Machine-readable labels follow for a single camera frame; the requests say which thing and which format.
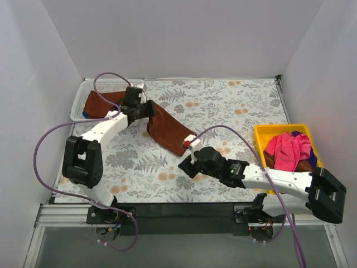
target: black mount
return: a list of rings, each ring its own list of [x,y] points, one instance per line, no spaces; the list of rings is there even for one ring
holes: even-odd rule
[[[267,222],[272,217],[265,213],[263,209],[263,201],[267,196],[266,193],[257,194],[254,198],[252,206],[244,209],[242,215],[249,222]]]
[[[344,215],[346,187],[327,169],[317,167],[312,176],[311,186],[306,188],[306,207],[312,214],[325,222],[341,223]]]
[[[111,207],[119,208],[128,213],[131,213],[134,218],[136,218],[136,208],[132,205],[121,205],[118,204],[117,198],[114,197]],[[132,220],[125,215],[124,213],[117,213],[112,209],[100,209],[95,206],[91,206],[88,209],[87,220],[88,224],[105,224],[105,223],[113,223],[118,218],[122,221],[122,224],[133,224]]]
[[[232,160],[224,158],[219,152],[212,147],[203,147],[201,150],[194,152],[197,161],[191,164],[191,155],[189,155],[178,167],[183,170],[190,178],[198,173],[202,173],[219,179],[220,183],[232,188],[245,188],[242,180],[246,166],[246,161]]]
[[[85,159],[80,159],[78,156],[84,153],[86,153]],[[66,141],[62,174],[72,183],[83,184],[89,189],[96,186],[103,175],[100,143],[70,136]]]
[[[131,212],[141,235],[231,233],[248,236],[248,223],[237,223],[234,207],[249,207],[251,202],[223,203],[121,203],[115,207]],[[89,208],[87,224],[108,224],[94,207]],[[135,227],[124,215],[121,236],[132,236]]]
[[[152,100],[148,100],[146,103],[140,103],[143,89],[137,87],[127,87],[125,98],[117,101],[121,106],[123,114],[128,116],[128,126],[137,119],[146,117],[153,117],[156,115],[155,104]]]

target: purple cloth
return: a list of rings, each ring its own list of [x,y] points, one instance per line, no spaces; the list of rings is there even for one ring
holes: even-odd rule
[[[294,130],[293,132],[291,132],[291,135],[296,137],[299,134],[303,134],[301,132],[298,132],[296,130]],[[313,169],[315,169],[315,167],[317,166],[317,157],[316,155],[313,153],[313,149],[311,147],[310,150],[310,157],[307,159],[307,162],[312,166]]]

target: table surface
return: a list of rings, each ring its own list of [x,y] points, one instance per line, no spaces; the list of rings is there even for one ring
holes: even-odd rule
[[[196,133],[213,125],[227,125],[254,144],[254,126],[287,123],[273,79],[259,80],[146,80],[152,99],[179,122]],[[228,188],[205,175],[190,179],[177,165],[178,157],[146,131],[148,119],[141,119],[121,131],[102,148],[102,181],[119,202],[246,202],[260,190]],[[77,125],[80,136],[94,126]],[[226,158],[256,162],[245,144],[226,129],[209,131],[201,139]],[[59,176],[59,190],[84,194],[67,178]],[[55,203],[86,203],[79,198],[55,195]]]

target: pink towel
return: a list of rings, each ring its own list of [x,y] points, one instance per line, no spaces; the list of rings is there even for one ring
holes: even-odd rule
[[[295,171],[299,160],[310,157],[311,142],[305,134],[294,137],[288,132],[273,137],[266,152],[274,155],[275,169]]]

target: white basket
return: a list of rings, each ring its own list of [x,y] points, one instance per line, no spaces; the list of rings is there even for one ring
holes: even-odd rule
[[[76,97],[74,98],[72,109],[71,109],[71,119],[73,121],[84,121],[88,120],[83,116],[83,109],[85,102],[88,99],[89,93],[94,90],[93,80],[88,79],[83,81],[77,91]],[[138,84],[144,83],[144,80],[139,79],[129,79],[129,82],[135,87]],[[101,93],[125,91],[128,83],[121,79],[98,79],[97,80],[97,90]]]

